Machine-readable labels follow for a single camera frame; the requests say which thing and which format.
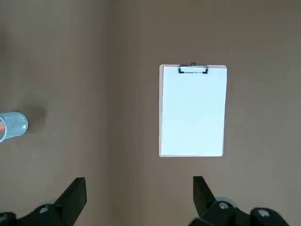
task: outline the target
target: orange object in cup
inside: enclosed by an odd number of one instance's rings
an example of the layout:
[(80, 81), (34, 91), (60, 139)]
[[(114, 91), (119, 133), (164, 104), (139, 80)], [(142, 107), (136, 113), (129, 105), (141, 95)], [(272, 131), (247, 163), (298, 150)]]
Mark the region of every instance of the orange object in cup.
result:
[(2, 131), (3, 133), (5, 132), (5, 125), (2, 122), (0, 122), (0, 131)]

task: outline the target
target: plastic cup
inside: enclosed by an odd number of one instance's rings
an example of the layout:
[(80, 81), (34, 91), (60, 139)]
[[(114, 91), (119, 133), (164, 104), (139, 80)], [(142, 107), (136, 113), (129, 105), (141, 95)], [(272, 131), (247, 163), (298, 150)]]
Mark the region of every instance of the plastic cup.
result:
[(0, 127), (2, 127), (1, 143), (3, 140), (23, 135), (27, 131), (28, 121), (19, 112), (0, 113)]

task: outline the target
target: clipboard clip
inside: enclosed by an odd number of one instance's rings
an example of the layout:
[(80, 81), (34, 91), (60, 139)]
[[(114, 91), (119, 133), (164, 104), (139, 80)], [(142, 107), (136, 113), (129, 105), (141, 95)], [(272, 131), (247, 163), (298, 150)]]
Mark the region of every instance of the clipboard clip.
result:
[(179, 74), (184, 73), (202, 73), (208, 74), (208, 67), (204, 65), (196, 65), (196, 63), (192, 62), (190, 65), (180, 65), (179, 66)]

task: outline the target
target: black mechanical part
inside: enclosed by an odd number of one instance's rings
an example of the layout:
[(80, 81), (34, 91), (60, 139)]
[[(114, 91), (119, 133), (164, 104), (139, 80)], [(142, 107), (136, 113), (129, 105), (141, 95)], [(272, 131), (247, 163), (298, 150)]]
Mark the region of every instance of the black mechanical part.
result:
[(0, 213), (0, 226), (73, 226), (86, 202), (85, 178), (76, 178), (55, 203), (40, 206), (23, 218)]
[(193, 201), (199, 218), (189, 226), (288, 226), (274, 210), (254, 208), (249, 215), (228, 202), (217, 201), (203, 177), (193, 177)]

